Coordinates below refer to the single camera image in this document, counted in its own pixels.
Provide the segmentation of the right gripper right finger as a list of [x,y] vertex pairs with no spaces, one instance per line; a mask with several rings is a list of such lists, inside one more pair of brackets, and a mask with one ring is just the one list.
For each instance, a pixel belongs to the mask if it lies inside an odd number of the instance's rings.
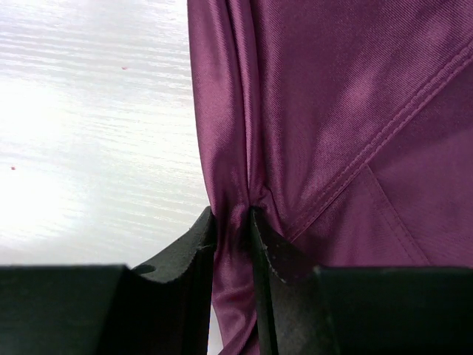
[[472,270],[318,266],[249,214],[262,354],[470,354]]

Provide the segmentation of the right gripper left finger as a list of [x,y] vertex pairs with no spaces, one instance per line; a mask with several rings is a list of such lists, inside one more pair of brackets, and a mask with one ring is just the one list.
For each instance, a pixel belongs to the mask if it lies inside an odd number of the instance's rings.
[[205,354],[215,219],[140,265],[2,266],[3,354]]

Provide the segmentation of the purple cloth napkin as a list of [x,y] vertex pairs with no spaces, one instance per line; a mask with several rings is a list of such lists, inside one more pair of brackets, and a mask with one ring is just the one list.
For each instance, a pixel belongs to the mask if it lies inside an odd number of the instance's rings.
[[258,354],[260,208],[323,266],[472,265],[470,1],[190,1],[224,354]]

